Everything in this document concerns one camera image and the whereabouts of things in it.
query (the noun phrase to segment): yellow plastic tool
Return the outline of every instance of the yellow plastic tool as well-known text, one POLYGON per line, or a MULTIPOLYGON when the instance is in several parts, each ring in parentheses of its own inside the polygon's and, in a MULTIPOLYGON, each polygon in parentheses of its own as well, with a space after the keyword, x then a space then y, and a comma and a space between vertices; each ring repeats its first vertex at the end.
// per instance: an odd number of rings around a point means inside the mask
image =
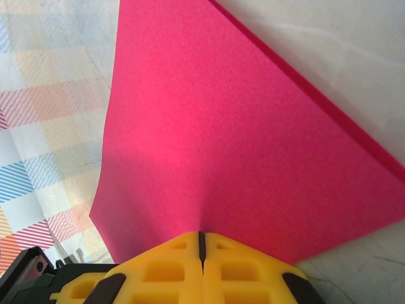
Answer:
MULTIPOLYGON (((100 278, 82 275, 51 299, 102 304, 105 288, 92 288, 100 278)), ((215 233, 189 232, 163 243, 111 269, 105 286, 116 278, 113 304, 323 303, 297 268, 215 233)))

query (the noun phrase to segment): checkered tablecloth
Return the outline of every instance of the checkered tablecloth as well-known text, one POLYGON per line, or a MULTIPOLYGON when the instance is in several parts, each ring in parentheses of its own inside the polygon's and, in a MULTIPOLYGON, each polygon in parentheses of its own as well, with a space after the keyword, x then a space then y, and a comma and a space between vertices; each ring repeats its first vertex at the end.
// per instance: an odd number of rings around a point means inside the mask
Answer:
POLYGON ((0 1, 0 273, 39 245, 103 262, 89 218, 118 0, 0 1))

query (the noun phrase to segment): striped pattern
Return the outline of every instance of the striped pattern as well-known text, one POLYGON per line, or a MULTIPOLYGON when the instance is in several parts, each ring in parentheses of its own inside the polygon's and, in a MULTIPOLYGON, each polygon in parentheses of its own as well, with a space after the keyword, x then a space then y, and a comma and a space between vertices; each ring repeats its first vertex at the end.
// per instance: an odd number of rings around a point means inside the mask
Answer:
POLYGON ((70 95, 70 103, 74 113, 83 113, 106 106, 100 95, 98 79, 68 81, 65 82, 65 88, 70 95))
POLYGON ((14 237, 22 250, 34 246, 40 246, 43 250, 46 250, 54 245, 45 220, 14 233, 14 237))
POLYGON ((73 114, 64 84, 40 85, 27 91, 40 121, 73 114))
POLYGON ((38 120, 27 89, 0 93, 0 108, 8 127, 31 124, 38 120))
POLYGON ((20 253, 15 236, 7 236, 0 239, 0 273, 5 272, 20 253))
POLYGON ((6 119, 4 118, 3 112, 0 109, 0 130, 5 130, 7 129, 7 122, 6 119))
POLYGON ((42 189, 60 181, 58 168, 52 153, 24 161, 34 189, 42 189))
POLYGON ((99 178, 105 114, 90 112, 108 105, 117 15, 118 0, 90 0, 88 5, 0 0, 0 63, 7 68, 0 77, 0 135, 14 140, 13 155, 22 157, 0 165, 0 275, 20 250, 53 243, 47 222, 12 233, 11 227, 25 227, 18 218, 22 208, 27 220, 41 214, 37 205, 43 214, 56 214, 49 221, 58 239, 64 240, 65 250, 83 248, 83 260, 106 252, 88 217, 99 178), (11 129, 11 137, 4 129, 11 129), (23 162, 8 166, 19 160, 23 162), (23 196, 36 189, 39 202, 31 201, 32 194, 23 196), (10 201, 16 195, 21 199, 10 201))
POLYGON ((62 242, 76 233, 80 233, 76 225, 75 213, 72 209, 59 212, 50 217, 47 222, 57 242, 62 242))
POLYGON ((0 238, 5 238, 13 233, 8 224, 7 218, 3 212, 3 209, 0 207, 0 238))
POLYGON ((0 168, 0 203, 33 191, 31 181, 21 161, 0 168))
POLYGON ((0 130, 104 108, 108 96, 100 95, 103 84, 99 81, 103 80, 85 79, 0 92, 0 130))
POLYGON ((9 37, 9 25, 4 15, 0 16, 0 53, 10 53, 13 44, 9 37))
POLYGON ((9 14, 8 25, 9 35, 15 51, 21 52, 29 49, 44 49, 51 46, 39 15, 9 14))

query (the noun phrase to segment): fabric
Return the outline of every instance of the fabric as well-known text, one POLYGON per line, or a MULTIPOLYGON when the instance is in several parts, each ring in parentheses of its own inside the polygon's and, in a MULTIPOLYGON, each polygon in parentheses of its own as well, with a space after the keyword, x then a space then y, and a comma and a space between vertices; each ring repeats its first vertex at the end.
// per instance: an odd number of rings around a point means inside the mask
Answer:
POLYGON ((40 246, 103 261, 88 214, 115 50, 118 1, 0 1, 0 273, 40 246))
POLYGON ((90 213, 116 261, 202 230, 294 263, 403 219, 400 164, 219 9, 121 1, 90 213))

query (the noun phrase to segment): pink paper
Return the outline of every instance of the pink paper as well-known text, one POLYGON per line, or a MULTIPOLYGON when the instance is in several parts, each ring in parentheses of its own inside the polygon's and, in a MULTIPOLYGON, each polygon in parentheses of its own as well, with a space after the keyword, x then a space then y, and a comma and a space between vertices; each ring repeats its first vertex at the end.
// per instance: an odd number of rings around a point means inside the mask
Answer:
POLYGON ((121 0, 90 213, 116 262, 183 232, 290 263, 405 217, 405 170, 207 0, 121 0))

